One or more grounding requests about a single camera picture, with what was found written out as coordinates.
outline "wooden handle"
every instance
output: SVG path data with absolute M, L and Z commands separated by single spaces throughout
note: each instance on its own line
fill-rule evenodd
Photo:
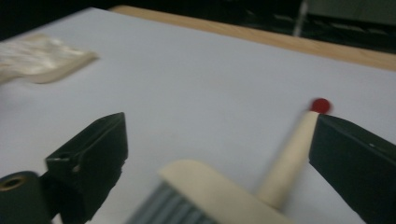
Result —
M 308 111 L 295 128 L 270 173 L 262 182 L 257 197 L 280 209 L 308 158 L 319 113 Z
M 281 213 L 198 161 L 175 161 L 162 168 L 160 175 L 217 223 L 291 224 Z

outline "table surface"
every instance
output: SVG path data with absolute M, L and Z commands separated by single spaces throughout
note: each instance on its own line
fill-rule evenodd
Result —
M 0 85 L 0 176 L 44 158 L 105 115 L 125 112 L 130 158 L 92 223 L 127 223 L 179 159 L 254 192 L 311 99 L 396 142 L 396 73 L 226 35 L 88 9 L 33 30 L 100 59 L 37 85 Z M 283 211 L 295 223 L 363 223 L 307 164 Z

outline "screw hole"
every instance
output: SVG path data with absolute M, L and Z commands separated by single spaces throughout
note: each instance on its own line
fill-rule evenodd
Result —
M 15 189 L 22 185 L 25 182 L 25 178 L 23 176 L 14 176 L 8 180 L 0 183 L 0 191 L 7 191 L 11 189 Z
M 69 158 L 69 154 L 68 153 L 62 153 L 61 155 L 59 155 L 59 159 L 68 159 Z

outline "red cap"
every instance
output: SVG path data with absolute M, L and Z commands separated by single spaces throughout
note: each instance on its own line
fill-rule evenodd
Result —
M 332 104 L 324 98 L 315 99 L 312 102 L 310 111 L 318 112 L 319 114 L 327 114 L 332 109 Z

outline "paint brush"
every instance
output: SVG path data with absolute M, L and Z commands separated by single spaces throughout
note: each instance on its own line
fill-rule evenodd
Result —
M 276 209 L 285 201 L 307 160 L 320 113 L 331 108 L 317 99 L 304 114 L 254 197 L 209 166 L 183 160 L 161 169 L 163 183 L 134 213 L 130 224 L 289 224 Z

